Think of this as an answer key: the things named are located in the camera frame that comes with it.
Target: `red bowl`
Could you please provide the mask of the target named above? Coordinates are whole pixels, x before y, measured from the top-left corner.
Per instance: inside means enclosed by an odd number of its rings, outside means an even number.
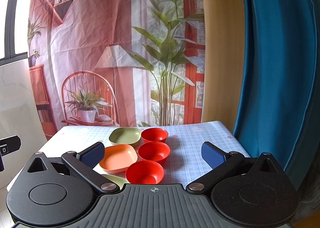
[[[169,154],[169,146],[159,141],[145,143],[138,149],[138,155],[143,160],[152,160],[160,165],[165,163]]]
[[[163,167],[151,160],[133,163],[125,172],[125,178],[131,184],[158,184],[163,176]]]
[[[144,130],[141,133],[141,137],[144,143],[153,142],[153,141],[160,141],[165,143],[165,140],[168,137],[168,132],[160,128],[149,128]]]

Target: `bowl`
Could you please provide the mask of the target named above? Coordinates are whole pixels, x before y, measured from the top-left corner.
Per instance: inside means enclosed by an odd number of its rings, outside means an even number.
[[[125,172],[125,178],[131,184],[158,184],[163,176],[163,167],[151,160],[138,161]]]
[[[141,130],[137,128],[121,127],[115,129],[109,136],[112,145],[128,144],[136,146],[141,138]]]
[[[144,130],[141,133],[141,137],[144,143],[153,142],[153,141],[160,141],[165,143],[165,140],[168,137],[168,132],[160,128],[149,128]]]
[[[119,144],[105,148],[104,158],[99,165],[108,174],[114,174],[126,171],[137,159],[138,155],[132,146]]]
[[[169,154],[169,146],[159,141],[145,143],[138,150],[138,155],[143,160],[151,160],[160,165],[165,163]]]

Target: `blue plaid tablecloth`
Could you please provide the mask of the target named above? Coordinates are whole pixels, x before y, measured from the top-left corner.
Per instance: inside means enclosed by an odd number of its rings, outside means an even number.
[[[161,183],[181,183],[186,187],[187,184],[209,172],[211,168],[201,157],[201,146],[205,141],[226,152],[239,151],[249,157],[231,132],[219,121],[162,128],[169,133],[166,144],[169,145],[171,153],[163,165],[164,178]],[[97,141],[102,141],[105,147],[111,146],[108,138],[114,129],[116,128],[66,126],[59,130],[40,151],[47,157],[59,157],[70,150],[80,152]],[[140,141],[136,151],[142,144],[143,141]],[[104,173],[99,165],[94,170]]]

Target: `floor lamp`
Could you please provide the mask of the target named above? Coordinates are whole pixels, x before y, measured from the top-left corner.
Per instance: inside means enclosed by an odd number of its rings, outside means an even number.
[[[120,45],[112,45],[112,46],[107,46],[104,49],[95,68],[112,68],[114,93],[117,100],[115,67],[137,67],[137,66],[141,66],[141,64],[138,63],[136,60],[132,59]]]

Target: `green plate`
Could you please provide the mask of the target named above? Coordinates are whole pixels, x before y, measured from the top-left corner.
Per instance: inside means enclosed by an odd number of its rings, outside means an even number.
[[[137,128],[121,127],[115,129],[109,136],[112,145],[128,144],[136,146],[141,138],[141,130]]]
[[[116,183],[118,186],[120,186],[120,189],[122,189],[125,183],[129,183],[128,180],[122,177],[108,175],[108,174],[101,174],[101,175],[103,175],[105,178],[109,179],[110,181]]]

